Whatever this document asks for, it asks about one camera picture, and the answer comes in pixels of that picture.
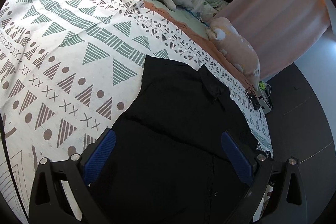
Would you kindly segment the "black garment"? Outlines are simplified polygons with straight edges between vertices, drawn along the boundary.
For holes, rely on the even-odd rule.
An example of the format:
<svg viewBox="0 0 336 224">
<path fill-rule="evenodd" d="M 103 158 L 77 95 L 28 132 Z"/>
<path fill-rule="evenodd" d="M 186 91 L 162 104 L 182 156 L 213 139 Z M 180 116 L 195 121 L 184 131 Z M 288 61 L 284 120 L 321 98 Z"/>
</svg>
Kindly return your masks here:
<svg viewBox="0 0 336 224">
<path fill-rule="evenodd" d="M 90 187 L 109 223 L 224 223 L 247 192 L 221 137 L 258 142 L 206 67 L 147 56 L 141 90 L 112 129 L 115 147 Z"/>
</svg>

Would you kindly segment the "pink curtain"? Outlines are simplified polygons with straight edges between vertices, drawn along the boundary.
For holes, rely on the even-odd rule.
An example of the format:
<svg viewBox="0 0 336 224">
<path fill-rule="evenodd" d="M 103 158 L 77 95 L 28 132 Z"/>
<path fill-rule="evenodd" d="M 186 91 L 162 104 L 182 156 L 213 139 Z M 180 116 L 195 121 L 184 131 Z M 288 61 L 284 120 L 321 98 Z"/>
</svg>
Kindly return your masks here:
<svg viewBox="0 0 336 224">
<path fill-rule="evenodd" d="M 233 0 L 216 16 L 254 48 L 262 79 L 299 59 L 330 26 L 324 0 Z"/>
</svg>

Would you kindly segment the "patterned white bed quilt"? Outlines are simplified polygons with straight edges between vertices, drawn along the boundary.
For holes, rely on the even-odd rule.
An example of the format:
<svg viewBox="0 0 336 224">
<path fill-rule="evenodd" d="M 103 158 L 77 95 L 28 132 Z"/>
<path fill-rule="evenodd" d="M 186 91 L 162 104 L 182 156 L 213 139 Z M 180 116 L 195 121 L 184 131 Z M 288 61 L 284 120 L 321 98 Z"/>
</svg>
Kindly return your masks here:
<svg viewBox="0 0 336 224">
<path fill-rule="evenodd" d="M 189 23 L 144 0 L 6 0 L 1 8 L 1 197 L 26 223 L 38 161 L 82 152 L 140 90 L 146 56 L 207 67 L 272 153 L 246 77 Z"/>
</svg>

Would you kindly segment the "white bedside box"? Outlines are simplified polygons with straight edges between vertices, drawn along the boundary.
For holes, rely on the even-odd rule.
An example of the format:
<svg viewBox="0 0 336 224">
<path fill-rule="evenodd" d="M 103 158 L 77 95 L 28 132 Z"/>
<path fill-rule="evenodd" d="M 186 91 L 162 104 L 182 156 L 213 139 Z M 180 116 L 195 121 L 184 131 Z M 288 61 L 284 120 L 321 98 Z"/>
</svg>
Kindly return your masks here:
<svg viewBox="0 0 336 224">
<path fill-rule="evenodd" d="M 264 114 L 268 114 L 272 111 L 273 104 L 270 99 L 272 88 L 271 86 L 264 82 L 260 81 L 257 90 L 257 98 L 259 100 L 259 104 L 264 112 Z"/>
</svg>

